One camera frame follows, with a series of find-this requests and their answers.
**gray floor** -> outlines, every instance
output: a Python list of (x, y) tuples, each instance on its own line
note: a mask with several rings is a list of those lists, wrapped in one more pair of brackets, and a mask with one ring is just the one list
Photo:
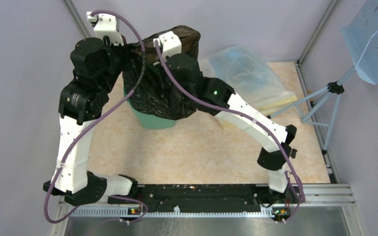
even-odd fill
[[(82, 236), (101, 217), (71, 217), (65, 236)], [(268, 218), (145, 218), (127, 226), (108, 222), (89, 236), (349, 236), (340, 207), (301, 207), (284, 224), (269, 224)]]

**gray wall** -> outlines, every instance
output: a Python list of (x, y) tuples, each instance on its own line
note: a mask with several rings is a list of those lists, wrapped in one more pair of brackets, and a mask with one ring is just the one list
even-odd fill
[[(0, 0), (0, 235), (47, 235), (43, 182), (59, 145), (58, 100), (81, 36), (63, 3)], [(54, 216), (57, 198), (51, 199)]]
[[(201, 33), (200, 57), (241, 44), (255, 49), (267, 60), (294, 60), (301, 56), (331, 0), (73, 2), (84, 20), (86, 11), (116, 11), (126, 17), (143, 38), (177, 25), (192, 27)], [(136, 41), (125, 24), (121, 32), (128, 42)]]
[[(352, 61), (340, 33), (361, 9), (364, 0), (342, 1), (304, 63), (313, 91), (339, 79)], [(378, 235), (378, 85), (355, 73), (345, 84), (330, 151), (341, 182), (350, 183), (369, 234)], [(328, 122), (334, 99), (319, 110)]]

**green trash bin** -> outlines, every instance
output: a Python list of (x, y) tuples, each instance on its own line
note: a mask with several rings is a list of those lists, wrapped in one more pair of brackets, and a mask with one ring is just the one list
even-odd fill
[(146, 129), (167, 129), (173, 127), (176, 124), (175, 120), (163, 119), (154, 115), (141, 113), (131, 106), (129, 100), (127, 100), (127, 103), (129, 107), (131, 107), (131, 110), (132, 112), (134, 112), (134, 115), (137, 117), (138, 121), (140, 121), (140, 124)]

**table surface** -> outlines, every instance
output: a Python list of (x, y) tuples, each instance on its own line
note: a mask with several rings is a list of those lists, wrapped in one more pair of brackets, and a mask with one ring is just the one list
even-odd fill
[[(293, 62), (269, 66), (298, 99), (302, 88)], [(109, 94), (104, 112), (123, 95), (122, 78)], [(304, 113), (308, 111), (301, 104)], [(329, 183), (324, 159), (310, 124), (302, 124), (292, 108), (272, 120), (297, 127), (291, 147), (298, 150), (292, 164), (303, 183)], [(95, 128), (88, 170), (95, 174), (123, 174), (141, 184), (268, 183), (266, 170), (257, 164), (261, 145), (235, 126), (225, 126), (211, 115), (196, 112), (172, 128), (143, 128), (128, 104), (123, 104)]]

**wire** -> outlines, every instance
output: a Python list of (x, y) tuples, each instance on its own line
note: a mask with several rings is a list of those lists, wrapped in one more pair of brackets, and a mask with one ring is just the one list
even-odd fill
[[(235, 111), (235, 110), (231, 110), (231, 109), (227, 109), (227, 108), (223, 108), (223, 107), (219, 107), (219, 106), (215, 106), (215, 105), (212, 105), (212, 104), (209, 104), (207, 102), (204, 102), (200, 99), (198, 99), (197, 97), (193, 96), (192, 94), (190, 94), (189, 92), (187, 92), (177, 81), (176, 79), (173, 77), (172, 73), (170, 72), (169, 68), (167, 67), (166, 65), (166, 62), (164, 61), (163, 59), (163, 56), (161, 55), (161, 50), (160, 50), (160, 47), (158, 45), (158, 40), (155, 40), (155, 47), (156, 47), (156, 52), (157, 52), (157, 56), (158, 56), (158, 59), (160, 60), (160, 63), (161, 65), (163, 66), (164, 68), (164, 71), (166, 72), (166, 74), (168, 75), (169, 79), (173, 82), (173, 84), (178, 88), (178, 90), (180, 90), (180, 92), (182, 92), (184, 95), (186, 95), (187, 97), (189, 97), (190, 99), (192, 99), (193, 101), (205, 106), (205, 107), (209, 107), (209, 108), (212, 108), (212, 109), (215, 109), (215, 110), (218, 110), (218, 111), (224, 111), (224, 112), (229, 112), (229, 113), (233, 113), (233, 114), (236, 114), (236, 115), (239, 115), (239, 116), (242, 116), (242, 117), (245, 117), (251, 121), (254, 121), (254, 118), (250, 117), (249, 115), (247, 114), (244, 114), (242, 112), (238, 112), (238, 111)], [(278, 146), (278, 148), (280, 149), (284, 159), (286, 160), (286, 163), (287, 165), (289, 166), (291, 172), (292, 172), (292, 175), (293, 177), (295, 178), (296, 180), (296, 183), (298, 184), (298, 187), (299, 187), (299, 191), (301, 193), (301, 199), (297, 205), (297, 207), (295, 208), (295, 210), (293, 211), (292, 215), (289, 217), (291, 218), (297, 211), (299, 205), (301, 202), (305, 202), (305, 194), (304, 194), (304, 186), (302, 184), (302, 181), (301, 179), (299, 178), (299, 176), (297, 175), (295, 169), (293, 168), (293, 165), (292, 163), (290, 162), (289, 160), (289, 157), (288, 155), (286, 154), (286, 152), (284, 151), (282, 145), (279, 143), (278, 139), (276, 138), (276, 136), (265, 126), (263, 125), (262, 123), (258, 122), (257, 120), (255, 121), (255, 123), (261, 127), (264, 131), (267, 132), (268, 135), (270, 135), (270, 137), (272, 137), (272, 139), (275, 141), (276, 145)]]
[[(128, 22), (124, 17), (118, 15), (117, 13), (115, 12), (112, 12), (112, 11), (106, 11), (106, 10), (97, 10), (97, 11), (93, 11), (91, 13), (91, 16), (94, 16), (95, 14), (100, 14), (100, 13), (104, 13), (104, 14), (110, 14), (110, 15), (113, 15), (117, 18), (119, 18), (120, 20), (122, 20), (131, 30), (132, 32), (135, 34), (135, 36), (137, 37), (138, 41), (140, 42), (140, 47), (141, 47), (141, 51), (143, 52), (143, 64), (142, 64), (142, 68), (141, 68), (141, 73), (140, 73), (140, 77), (138, 78), (137, 80), (137, 83), (135, 84), (134, 88), (131, 89), (131, 91), (121, 100), (119, 101), (115, 106), (113, 106), (111, 109), (109, 109), (106, 113), (104, 113), (103, 115), (101, 115), (101, 117), (99, 117), (97, 120), (95, 120), (92, 124), (90, 124), (88, 127), (86, 127), (74, 140), (73, 142), (70, 144), (70, 146), (67, 148), (66, 152), (64, 153), (63, 155), (63, 158), (61, 160), (61, 163), (65, 163), (66, 162), (66, 159), (69, 155), (69, 153), (71, 152), (71, 150), (73, 149), (73, 147), (76, 145), (76, 143), (86, 134), (89, 132), (89, 130), (91, 130), (93, 127), (95, 127), (99, 122), (101, 122), (103, 119), (105, 119), (108, 115), (110, 115), (114, 110), (116, 110), (119, 106), (121, 106), (127, 99), (129, 99), (133, 94), (134, 94), (134, 91), (135, 89), (137, 88), (137, 86), (140, 84), (141, 82), (141, 79), (143, 78), (144, 76), (144, 72), (145, 72), (145, 69), (146, 69), (146, 54), (145, 54), (145, 51), (146, 51), (146, 48), (144, 47), (144, 43), (143, 43), (143, 40), (141, 39), (140, 35), (138, 34), (138, 32), (135, 30), (135, 28), (131, 25), (130, 22)], [(50, 195), (51, 195), (51, 192), (53, 191), (54, 189), (54, 186), (56, 185), (56, 181), (57, 179), (59, 178), (59, 175), (60, 175), (60, 172), (62, 171), (62, 168), (57, 168), (56, 169), (56, 174), (54, 175), (54, 178), (53, 178), (53, 181), (51, 182), (50, 184), (50, 187), (46, 193), (46, 197), (45, 197), (45, 200), (44, 200), (44, 217), (46, 218), (46, 220), (52, 224), (57, 224), (59, 222), (62, 222), (64, 221), (65, 219), (67, 219), (77, 208), (78, 206), (75, 206), (72, 211), (70, 211), (69, 213), (67, 213), (65, 216), (63, 216), (61, 219), (58, 219), (58, 220), (53, 220), (50, 218), (49, 216), (49, 213), (48, 213), (48, 202), (50, 200)]]
[(100, 227), (101, 225), (105, 224), (105, 223), (108, 223), (110, 221), (120, 221), (122, 223), (127, 223), (127, 224), (132, 224), (132, 223), (135, 223), (139, 220), (142, 219), (142, 217), (147, 214), (147, 212), (149, 211), (149, 208), (148, 206), (140, 201), (140, 200), (136, 200), (136, 199), (132, 199), (132, 198), (125, 198), (125, 197), (120, 197), (120, 196), (116, 196), (116, 195), (112, 195), (111, 198), (116, 198), (116, 199), (120, 199), (120, 200), (126, 200), (126, 201), (129, 201), (129, 202), (134, 202), (134, 203), (138, 203), (140, 205), (143, 205), (144, 206), (144, 212), (143, 214), (141, 214), (139, 217), (131, 220), (131, 221), (128, 221), (128, 220), (123, 220), (121, 218), (111, 218), (111, 219), (107, 219), (107, 220), (104, 220), (102, 222), (100, 222), (99, 224), (97, 224), (96, 226), (94, 226), (93, 228), (91, 228), (89, 231), (86, 232), (86, 234), (84, 234), (84, 236), (88, 235), (90, 232), (94, 231), (96, 228)]

